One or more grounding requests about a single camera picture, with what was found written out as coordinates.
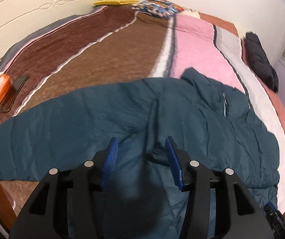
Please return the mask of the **teal puffer jacket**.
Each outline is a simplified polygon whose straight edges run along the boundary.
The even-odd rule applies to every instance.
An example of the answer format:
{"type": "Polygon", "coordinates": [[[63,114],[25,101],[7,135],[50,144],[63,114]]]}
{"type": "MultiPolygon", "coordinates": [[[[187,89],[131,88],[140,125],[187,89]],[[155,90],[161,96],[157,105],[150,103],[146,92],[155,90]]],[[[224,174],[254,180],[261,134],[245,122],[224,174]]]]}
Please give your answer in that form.
{"type": "Polygon", "coordinates": [[[182,77],[93,86],[50,99],[0,125],[0,180],[38,181],[93,158],[111,138],[119,153],[97,195],[106,238],[177,238],[188,194],[165,154],[171,136],[207,168],[231,168],[260,207],[277,202],[279,147],[238,89],[193,68],[182,77]]]}

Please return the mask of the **black smartphone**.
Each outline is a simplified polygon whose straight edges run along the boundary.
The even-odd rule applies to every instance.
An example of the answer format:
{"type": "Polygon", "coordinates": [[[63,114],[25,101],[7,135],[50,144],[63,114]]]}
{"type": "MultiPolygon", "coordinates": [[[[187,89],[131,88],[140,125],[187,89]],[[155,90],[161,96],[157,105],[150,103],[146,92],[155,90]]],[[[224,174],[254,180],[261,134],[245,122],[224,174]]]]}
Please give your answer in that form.
{"type": "Polygon", "coordinates": [[[21,91],[24,84],[27,82],[29,76],[24,75],[17,78],[9,91],[7,92],[6,96],[4,97],[3,101],[0,103],[0,113],[7,113],[12,108],[16,97],[18,96],[19,92],[21,91]]]}

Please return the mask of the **striped fleece bed blanket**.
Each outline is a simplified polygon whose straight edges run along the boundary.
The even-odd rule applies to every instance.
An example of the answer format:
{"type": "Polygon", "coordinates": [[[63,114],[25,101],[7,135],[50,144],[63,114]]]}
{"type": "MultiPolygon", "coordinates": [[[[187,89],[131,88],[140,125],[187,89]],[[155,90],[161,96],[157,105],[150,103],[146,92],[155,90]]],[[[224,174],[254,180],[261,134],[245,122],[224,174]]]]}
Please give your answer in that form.
{"type": "Polygon", "coordinates": [[[130,6],[98,7],[58,20],[12,45],[0,73],[27,76],[0,124],[78,88],[145,77],[179,78],[187,68],[237,88],[276,137],[280,149],[277,205],[285,210],[285,108],[254,72],[235,26],[187,11],[163,20],[130,6]]]}

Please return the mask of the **yellow pillow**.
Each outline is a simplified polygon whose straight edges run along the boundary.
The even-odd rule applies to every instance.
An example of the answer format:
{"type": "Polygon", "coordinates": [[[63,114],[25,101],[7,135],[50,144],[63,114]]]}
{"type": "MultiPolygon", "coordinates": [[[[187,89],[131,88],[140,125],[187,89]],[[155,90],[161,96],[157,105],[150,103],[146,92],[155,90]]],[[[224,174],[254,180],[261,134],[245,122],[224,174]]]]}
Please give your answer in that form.
{"type": "Polygon", "coordinates": [[[102,6],[102,5],[114,5],[114,6],[122,6],[122,5],[131,5],[138,3],[138,0],[98,0],[94,3],[94,6],[102,6]]]}

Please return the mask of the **colourful patterned pillow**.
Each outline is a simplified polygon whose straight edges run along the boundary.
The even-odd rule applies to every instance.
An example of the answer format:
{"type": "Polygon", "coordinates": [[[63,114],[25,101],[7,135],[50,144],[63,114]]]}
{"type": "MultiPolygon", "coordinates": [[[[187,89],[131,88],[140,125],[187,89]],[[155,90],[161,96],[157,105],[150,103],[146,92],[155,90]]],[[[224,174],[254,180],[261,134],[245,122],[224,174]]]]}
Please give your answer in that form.
{"type": "Polygon", "coordinates": [[[132,9],[163,19],[170,19],[185,10],[184,7],[167,0],[144,0],[132,5],[132,9]]]}

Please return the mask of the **black folded jacket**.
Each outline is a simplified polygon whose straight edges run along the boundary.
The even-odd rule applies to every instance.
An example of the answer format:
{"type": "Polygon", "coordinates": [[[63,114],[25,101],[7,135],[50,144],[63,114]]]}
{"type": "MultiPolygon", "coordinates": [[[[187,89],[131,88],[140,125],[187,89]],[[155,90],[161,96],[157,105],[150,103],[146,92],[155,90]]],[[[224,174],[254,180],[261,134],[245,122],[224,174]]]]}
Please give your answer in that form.
{"type": "Polygon", "coordinates": [[[247,32],[245,36],[246,59],[252,71],[263,83],[277,93],[279,81],[276,70],[270,64],[257,34],[247,32]]]}

